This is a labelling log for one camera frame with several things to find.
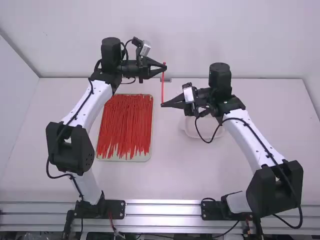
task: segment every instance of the red stick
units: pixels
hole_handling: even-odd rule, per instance
[[[161,81],[161,103],[164,103],[164,88],[165,88],[165,72],[162,72],[162,81]]]

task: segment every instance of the black cable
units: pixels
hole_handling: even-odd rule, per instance
[[[128,40],[128,41],[126,41],[126,43],[125,43],[124,47],[125,47],[125,48],[127,48],[128,43],[132,42],[132,40],[133,40],[133,38],[132,38],[132,39],[130,39],[130,40]]]
[[[120,84],[133,84],[136,81],[136,77],[134,76],[133,78],[134,78],[134,80],[131,82],[122,82]]]
[[[204,200],[211,200],[212,202],[215,202],[215,201],[216,201],[216,200],[213,199],[212,197],[205,197],[204,199],[201,200],[201,203],[202,203]]]
[[[230,231],[232,231],[232,230],[237,226],[237,224],[238,224],[239,222],[240,222],[239,220],[238,220],[238,221],[236,221],[236,223],[235,223],[232,227],[230,227],[228,231],[226,231],[226,232],[224,232],[224,233],[222,233],[222,234],[219,234],[219,235],[213,236],[213,239],[220,238],[220,237],[222,237],[222,236],[224,236],[224,235],[228,234]]]
[[[128,61],[129,61],[129,54],[128,54],[127,46],[123,42],[120,42],[120,44],[123,46],[123,49],[125,52],[125,64],[124,65],[127,65]]]
[[[138,239],[141,237],[141,235],[142,235],[142,233],[140,233],[140,235],[137,236],[137,237],[135,238],[135,240],[138,240]]]
[[[175,239],[173,236],[165,236],[165,235],[159,235],[159,234],[153,234],[153,233],[142,233],[141,235],[149,235],[149,236],[155,236],[155,237],[166,238],[166,239]]]
[[[199,132],[199,129],[198,129],[198,126],[197,126],[197,120],[198,120],[199,118],[200,118],[200,117],[198,116],[198,117],[196,117],[195,120],[194,120],[194,125],[195,125],[196,132],[198,133],[198,135],[199,135],[199,137],[201,138],[202,141],[204,141],[206,144],[210,144],[210,143],[214,140],[214,138],[215,138],[215,136],[216,136],[216,134],[217,134],[217,131],[218,131],[218,129],[220,128],[221,125],[219,124],[219,125],[216,127],[216,129],[214,130],[214,133],[213,133],[211,139],[210,139],[209,141],[206,141],[206,140],[204,140],[204,138],[201,136],[201,134],[200,134],[200,132]]]
[[[221,233],[221,234],[218,234],[218,235],[216,235],[216,236],[213,236],[212,240],[215,240],[216,238],[220,238],[220,237],[228,234],[230,231],[232,231],[232,230],[237,226],[237,224],[238,224],[239,222],[240,222],[239,220],[236,221],[236,223],[235,223],[232,227],[230,227],[230,228],[228,229],[228,231],[226,231],[226,232],[224,232],[224,233]],[[166,238],[166,239],[175,239],[173,236],[165,236],[165,235],[159,235],[159,234],[153,234],[153,233],[142,233],[141,235],[149,235],[149,236],[155,236],[155,237]],[[196,240],[196,239],[199,239],[199,238],[198,238],[198,237],[190,237],[190,239]]]
[[[301,204],[299,204],[299,201],[298,201],[298,198],[297,198],[297,195],[295,193],[295,190],[293,188],[293,186],[291,185],[289,179],[287,178],[287,176],[285,175],[284,171],[282,170],[282,168],[279,166],[279,164],[277,163],[277,161],[275,160],[274,156],[271,154],[271,152],[269,151],[269,149],[266,147],[266,145],[261,141],[261,139],[259,138],[259,136],[256,134],[256,132],[252,129],[252,127],[243,119],[241,118],[238,118],[238,117],[230,117],[230,118],[227,118],[227,119],[224,119],[221,124],[219,124],[213,135],[212,135],[212,138],[210,141],[206,141],[203,139],[203,137],[201,136],[201,134],[199,133],[199,130],[198,130],[198,127],[197,127],[197,119],[195,119],[194,121],[194,124],[195,124],[195,129],[199,135],[199,137],[207,144],[211,143],[218,131],[218,129],[220,128],[220,126],[222,126],[222,124],[226,121],[229,121],[229,120],[237,120],[237,121],[240,121],[244,124],[244,126],[248,127],[249,130],[252,132],[252,134],[255,136],[255,138],[257,139],[257,141],[261,144],[261,146],[263,147],[264,151],[267,153],[267,155],[270,157],[270,159],[273,161],[273,163],[275,164],[275,166],[278,168],[279,172],[281,173],[284,181],[286,182],[286,184],[288,185],[288,187],[290,188],[290,191],[295,199],[295,203],[297,204],[297,208],[298,208],[298,211],[299,211],[299,224],[297,226],[293,226],[291,225],[290,223],[288,223],[287,221],[285,221],[284,219],[282,219],[281,217],[279,217],[278,215],[276,214],[273,214],[274,217],[276,217],[277,219],[279,219],[280,221],[282,221],[284,224],[286,224],[288,227],[292,228],[292,229],[299,229],[302,224],[303,224],[303,213],[302,213],[302,209],[301,209]]]

